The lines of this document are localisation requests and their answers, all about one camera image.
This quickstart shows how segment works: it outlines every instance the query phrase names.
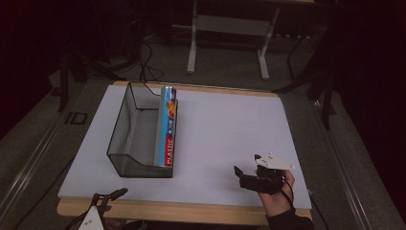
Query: table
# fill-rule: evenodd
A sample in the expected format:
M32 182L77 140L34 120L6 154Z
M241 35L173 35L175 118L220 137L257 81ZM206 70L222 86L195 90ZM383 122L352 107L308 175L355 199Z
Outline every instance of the table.
M115 87L122 87L119 86L121 84L126 84L126 82L116 82ZM157 84L149 84L151 88L159 88L162 87L162 85L157 85ZM190 93L195 92L195 93L209 93L210 96L215 96L219 100L221 95L235 95L236 97L239 97L241 95L246 96L248 100L267 100L269 98L274 97L275 102L278 101L278 98L274 94L270 93L260 93L260 92L250 92L250 91L242 91L242 90L233 90L233 89L218 89L218 88L208 88L208 87L191 87L191 86L180 86L176 85L175 86L178 92L184 91L185 93ZM74 162L74 164L71 167L71 170L69 171L65 182L62 185L62 188L59 192L59 196L61 197L61 201L58 204L57 211L59 214L63 216L77 216L80 213L84 212L87 210L89 204L90 204L90 199L93 193L97 192L100 194L109 194L112 192L112 188L115 189L120 189L117 188L118 186L126 185L126 186L135 186L137 184L138 186L143 185L143 186L149 186L149 191L146 191L145 193L138 193L138 194L132 194L128 196L124 196L123 199L119 199L113 202L110 202L109 205L112 206L111 211L106 212L105 216L106 217L111 217L111 218L119 218L119 219L153 219L153 220L167 220L167 221L187 221L187 222L210 222L210 223L224 223L224 224L249 224L249 225L267 225L266 218L264 217L264 211L263 208L260 205L259 198L255 193L242 190L238 187L237 183L237 178L233 175L232 172L232 167L230 168L230 176L232 176L232 179L228 179L225 182L226 187L231 188L231 192L226 189L227 196L236 196L239 197L239 199L232 199L232 200L227 200L227 197L225 197L225 200L216 200L217 196L222 196L221 193L223 193L224 189L218 189L218 188L211 188L212 193L208 194L203 194L199 195L202 196L200 197L201 200L198 200L195 203L192 203L190 201L186 202L181 202L179 201L176 197L176 195L173 195L173 197L169 197L167 200L148 200L148 198L142 200L142 199L137 199L137 197L140 196L150 196L151 191L154 191L156 193L156 190L154 190L153 186L150 184L151 179L127 179L127 178L119 178L112 169L111 163L108 161L107 156L104 152L102 153L96 153L96 158L92 158L90 154L93 154L92 156L95 155L95 153L89 152L85 153L87 151L92 151L90 149L86 148L86 143L89 142L89 133L91 132L100 132L97 130L97 127L94 126L95 121L97 122L98 119L103 119L102 115L106 115L105 113L105 97L101 101L101 106L97 112L97 115L95 116L92 125L89 128L88 134L86 135L85 139L83 140L82 146L80 147L79 153L77 155L77 158ZM179 99L179 107L182 109L182 97ZM184 107L191 106L193 103L188 103L186 99L183 101ZM115 110L114 106L111 105L108 107L109 110ZM178 116L181 115L181 110L178 110ZM178 122L178 125L180 126L180 130L182 130L181 123ZM273 134L269 134L268 136L263 136L259 135L257 139L262 139L262 140L272 140L273 138L277 138L278 136L275 135L276 133L274 132ZM286 137L285 135L288 134L290 135L290 131L287 130L286 133L283 133L283 131L279 132L278 135L280 135L283 138L288 139L288 143L291 141L291 137L289 140L289 137ZM178 144L179 139L186 138L182 136L178 136L178 141L177 141L177 146L176 146L176 151L175 155L177 155L178 158L175 156L175 177L174 179L169 183L167 179L161 180L157 179L159 183L169 183L167 186L170 186L170 184L177 184L179 180L177 178L182 178L184 176L184 173L179 173L176 175L176 172L182 172L186 170L185 168L184 161L187 161L188 157L191 157L192 154L188 155L182 155L183 148L187 148L188 145L185 145L182 143ZM96 138L99 142L96 146L101 146L101 145L108 145L108 142L105 143L106 141L103 139L103 137L98 136ZM239 146L239 148L242 149L243 152L247 152L246 147L244 146ZM290 156L292 159L289 159L291 163L295 164L297 170L294 171L294 175L296 177L297 183L295 184L295 197L296 201L299 203L299 206L303 206L305 208L299 208L298 209L298 214L300 216L306 216L310 217L310 204L308 201L308 196L305 190L305 181L303 179L303 175L301 173L301 168L300 164L297 160L296 152L294 150L293 142L291 144L288 144L286 146L281 147L287 148L285 149L286 151L290 151L293 154ZM250 157L253 157L254 154L248 153L243 155L242 160L241 156L235 154L231 164L236 163L243 167L248 166L250 168L251 166L254 166L254 164L250 164L249 162ZM98 174L102 173L102 180L98 179L97 177L86 177L90 176L89 174ZM86 185L92 184L92 188L86 189ZM188 181L188 184L191 184L190 187L193 187L193 181Z
M223 16L212 16L199 14L197 12L197 0L193 0L192 10L192 43L189 52L188 68L189 74L194 73L194 65L196 60L196 33L198 30L221 32L239 35L257 35L263 36L262 47L258 50L259 68L263 80L269 80L268 68L266 66L265 53L268 49L269 41L277 23L278 15L283 3L295 4L314 4L313 0L286 0L286 1L260 1L269 4L276 4L277 7L272 12L270 21L252 20L242 18L232 18Z

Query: wooden desk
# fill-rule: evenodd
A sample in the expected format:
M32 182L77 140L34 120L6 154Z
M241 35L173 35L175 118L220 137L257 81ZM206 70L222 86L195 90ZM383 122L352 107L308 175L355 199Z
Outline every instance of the wooden desk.
M116 82L116 85L126 85L126 82ZM153 87L162 87L159 84L150 84ZM250 92L233 89L218 89L208 87L181 86L175 85L177 90L211 92L235 95L248 95L260 97L277 97L271 93ZM256 196L254 192L242 190L237 185L237 178L232 182L236 186L238 192L245 195ZM81 189L80 185L75 185L75 189ZM90 205L91 196L89 197L74 197L65 195L61 198L58 204L57 212L63 216L78 216L86 211ZM112 209L105 213L106 217L117 219L151 219L151 220L166 220L166 221L185 221L185 222L209 222L209 223L224 223L224 224L248 224L248 225L267 225L265 213L261 206L238 206L238 205L219 205L219 204L202 204L202 203L187 203L187 202L164 202L164 201L139 201L129 199L119 199L109 202ZM300 216L310 217L309 209L298 209L297 213Z

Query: cable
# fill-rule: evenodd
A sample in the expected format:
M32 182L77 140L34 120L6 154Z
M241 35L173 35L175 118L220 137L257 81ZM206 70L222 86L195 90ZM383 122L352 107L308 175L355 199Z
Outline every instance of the cable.
M133 63L130 67L128 67L127 69L123 70L122 72L118 73L118 75L126 73L132 69L134 69L134 67L137 66L137 63Z
M63 167L63 169L60 171L60 173L57 175L56 179L54 180L54 182L51 184L50 187L48 187L48 189L45 191L45 193L39 198L39 200L35 203L35 205L33 205L33 207L31 207L31 209L20 219L20 221L18 221L17 225L13 228L14 230L18 229L18 227L21 225L22 222L24 222L24 220L33 212L33 210L36 208L36 206L45 198L45 196L51 191L51 189L55 186L55 184L57 183L57 181L59 180L59 178L62 176L62 174L68 169L68 167L72 164L72 162L74 161L75 157L73 157L69 163Z
M159 83L158 80L161 79L164 76L164 73L162 71L158 70L158 69L152 68L152 67L147 65L149 63L149 60L150 60L151 56L152 56L152 48L148 44L146 44L144 41L142 41L141 44L145 45L148 48L149 53L148 53L148 56L147 56L146 60L144 60L143 57L140 55L141 72L140 72L140 76L139 76L139 81L140 82L148 82L149 81L149 80L147 80L147 75L146 75L146 69L147 69L148 72L151 74L153 80L157 81ZM152 74L151 70L158 71L161 75L158 78L156 78Z
M192 31L192 29L185 29L183 32L179 32L178 34L172 35L170 38L176 38L178 36L185 35L186 33L191 32L191 31ZM158 33L153 33L153 34L147 35L143 38L143 40L147 41L147 42L153 42L153 43L165 42L165 40L162 37L159 37Z
M295 200L295 194L293 193L292 186L290 186L290 184L289 184L289 183L287 183L286 181L284 181L284 183L286 183L286 184L287 184L287 187L289 187L290 191L292 192L292 202L293 202L293 200Z
M293 213L295 213L296 209L295 209L295 207L293 206L293 199L290 199L290 198L289 198L289 195L287 195L287 193L285 193L283 189L280 189L280 193L284 196L284 198L286 198L287 202L289 203L289 205L290 205L290 211L292 211Z
M327 224L327 222L326 222L326 219L325 219L325 217L323 216L322 212L320 212L320 209L319 209L319 207L317 206L316 202L314 201L313 197L312 197L311 195L310 195L309 197L310 197L311 203L314 205L314 207L315 207L316 210L317 210L317 213L319 214L320 218L322 219L323 224L325 225L326 229L329 230L329 227L328 227L328 224Z
M136 38L135 38L135 47L138 46L138 41L140 39L142 39L141 37L137 37L138 34L141 34L141 23L142 23L142 19L144 18L144 14L145 14L145 10L146 10L146 6L145 6L145 0L142 1L141 4L137 3L137 0L130 0L127 2L127 6L126 8L128 9L127 12L127 17L129 18L129 23L124 25L124 36L123 36L123 40L121 42L121 46L120 46L120 55L123 53L123 48L125 45L125 42L127 40L127 33L129 30L133 30ZM138 56L138 54L136 54L136 51L130 51L130 54L127 54L127 61L125 61L124 63L120 63L117 65L113 65L113 66L103 66L104 68L111 70L111 71L118 71L118 70L122 70L128 66L131 66L132 64L134 64L134 62L136 61L136 57Z
M292 50L290 50L289 54L287 54L287 69L289 70L289 74L290 74L290 78L292 80L296 80L299 76L295 76L293 74L293 70L292 70L292 65L290 64L290 57L293 55L293 53L295 52L296 48L298 48L299 44L301 44L302 40L304 39L303 36L301 36L299 38L299 40L295 43L295 45L293 46Z

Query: black wire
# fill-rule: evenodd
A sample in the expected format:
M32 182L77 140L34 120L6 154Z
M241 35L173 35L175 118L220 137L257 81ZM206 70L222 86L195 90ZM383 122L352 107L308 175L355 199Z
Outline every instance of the black wire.
M147 69L148 72L151 74L153 80L157 81L159 83L158 80L161 79L164 76L164 73L161 70L150 67L148 65L148 63L149 63L149 61L150 61L150 59L152 57L152 48L147 43L145 43L144 41L142 41L141 44L145 45L148 48L149 53L148 53L148 56L147 56L146 60L144 60L143 57L140 55L139 60L140 60L140 65L141 65L141 72L140 72L139 80L143 81L143 82L148 82L147 75L146 75L146 69ZM158 78L156 78L154 76L154 74L152 74L151 70L158 71L160 73L160 76Z
M50 187L48 187L48 189L45 191L45 193L39 198L39 200L35 203L35 205L33 205L33 207L31 207L31 209L24 215L24 217L22 217L20 219L20 221L18 221L17 225L14 227L14 230L17 229L20 224L22 222L24 222L24 220L33 212L33 210L36 208L36 206L38 206L38 204L45 198L45 196L51 191L52 188L54 188L55 184L57 183L57 181L59 180L59 178L62 176L62 174L66 171L66 169L68 169L68 167L72 164L72 162L74 161L75 157L73 157L69 163L63 167L63 169L60 171L60 173L57 175L56 179L54 180L54 182L50 185Z
M118 75L126 73L132 69L134 69L134 67L137 66L137 63L133 63L131 66L129 66L127 69L123 70L122 72L118 73Z
M287 193L284 192L284 190L280 189L281 194L286 198L287 202L290 205L290 211L292 211L293 213L295 213L295 207L293 206L293 199L289 198L289 195L287 195Z
M311 195L310 195L309 197L310 197L311 203L314 205L314 207L315 207L316 210L317 210L317 213L319 214L320 218L322 219L323 224L325 225L326 229L329 230L329 227L328 227L328 224L327 224L327 222L326 222L326 219L325 219L325 217L323 216L322 212L320 212L320 209L319 209L319 207L317 206L316 202L315 202L314 199L311 197Z
M124 37L123 37L122 44L121 44L121 47L120 47L120 54L123 52L123 47L124 47L126 37L127 37L127 35L126 35L127 30L128 29L130 29L130 30L133 29L133 30L135 30L136 34L140 33L141 20L144 19L144 14L145 14L145 11L146 11L146 2L145 2L145 0L142 1L141 5L142 5L142 8L141 8L140 12L137 11L139 6L138 6L136 0L132 0L127 5L127 7L129 8L128 16L130 17L131 22L129 22L129 24L124 26ZM113 66L107 66L105 68L107 68L108 70L111 70L111 71L118 71L118 70L122 70L122 69L124 69L126 67L130 67L131 65L134 64L134 62L136 62L136 58L135 58L136 56L137 56L136 54L131 54L130 53L130 54L127 55L127 61L125 61L124 63L120 63L120 64L113 65Z
M286 184L287 184L287 186L289 187L290 191L292 192L292 202L293 202L293 200L295 200L295 194L293 193L292 186L290 186L290 184L289 184L289 183L287 183L286 181L285 181L284 183L286 183Z

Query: metal rail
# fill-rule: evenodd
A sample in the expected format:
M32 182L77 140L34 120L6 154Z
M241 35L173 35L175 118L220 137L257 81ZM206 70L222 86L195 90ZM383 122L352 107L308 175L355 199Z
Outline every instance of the metal rail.
M19 198L24 193L28 184L30 183L36 169L38 168L39 163L44 158L47 153L47 150L51 146L56 132L59 128L59 125L63 123L66 119L69 110L72 108L74 101L79 97L80 92L83 89L84 84L77 83L72 88L72 93L70 97L70 102L67 104L65 109L57 113L51 124L49 125L47 131L43 135L39 144L31 154L30 159L26 162L24 167L20 170L17 176L14 178L14 181L8 188L6 194L0 203L0 229L4 229L5 223L18 202Z
M371 227L370 221L368 220L368 217L364 211L362 203L352 184L352 180L350 179L349 172L341 157L340 150L339 150L337 144L335 143L331 132L326 130L325 125L321 119L321 114L320 114L321 108L318 105L318 103L314 103L313 101L309 101L309 102L310 102L310 106L313 109L313 112L315 113L317 123L322 128L323 133L325 134L325 136L327 138L327 143L329 144L330 148L332 149L332 156L334 159L333 164L334 164L334 167L336 168L336 171L338 172L337 175L340 179L341 185L343 186L344 193L349 202L349 205L350 205L350 208L354 215L355 221L357 222L359 229L371 230L372 227Z

